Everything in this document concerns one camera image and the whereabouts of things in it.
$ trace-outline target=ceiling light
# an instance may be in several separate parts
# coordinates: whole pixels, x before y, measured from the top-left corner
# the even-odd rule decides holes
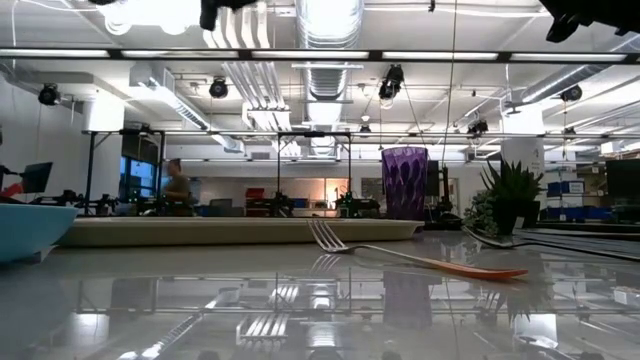
[[[106,50],[67,50],[67,49],[0,49],[0,57],[11,58],[108,58]]]
[[[358,60],[367,59],[368,51],[351,50],[256,50],[252,52],[256,59],[341,59]]]
[[[494,52],[424,52],[424,51],[385,51],[382,58],[387,60],[495,60]]]
[[[220,131],[222,135],[227,136],[277,136],[275,131]]]
[[[237,59],[238,52],[231,50],[122,50],[122,56],[131,59],[198,58]]]
[[[552,53],[516,53],[511,55],[513,61],[570,61],[570,62],[609,62],[622,61],[625,54],[552,54]]]
[[[329,69],[329,70],[362,70],[363,65],[357,64],[291,64],[292,69]]]
[[[197,135],[207,135],[206,131],[165,131],[165,135],[183,135],[183,136],[197,136]]]

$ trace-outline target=computer monitor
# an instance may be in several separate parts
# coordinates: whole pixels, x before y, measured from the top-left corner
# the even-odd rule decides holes
[[[51,162],[28,165],[21,174],[23,192],[25,194],[45,192],[52,166]]]

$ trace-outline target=blue bowl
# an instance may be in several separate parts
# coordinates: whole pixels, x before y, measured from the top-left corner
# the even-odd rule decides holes
[[[0,263],[45,250],[73,224],[78,209],[0,204]]]

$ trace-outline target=beige tray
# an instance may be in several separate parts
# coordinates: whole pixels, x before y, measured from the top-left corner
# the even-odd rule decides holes
[[[345,242],[410,239],[418,221],[326,219]],[[94,218],[76,219],[60,246],[158,246],[312,243],[307,219]]]

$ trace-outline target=green plant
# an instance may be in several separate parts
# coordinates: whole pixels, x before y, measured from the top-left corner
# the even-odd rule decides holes
[[[493,220],[494,201],[495,197],[489,190],[479,192],[473,197],[471,207],[464,211],[464,225],[470,229],[482,230],[489,236],[496,236],[498,225]]]
[[[491,192],[491,195],[499,200],[521,200],[533,201],[542,191],[540,180],[543,174],[534,176],[528,168],[522,169],[522,163],[517,165],[502,161],[501,172],[489,166],[489,173],[483,170],[481,177],[484,186]]]

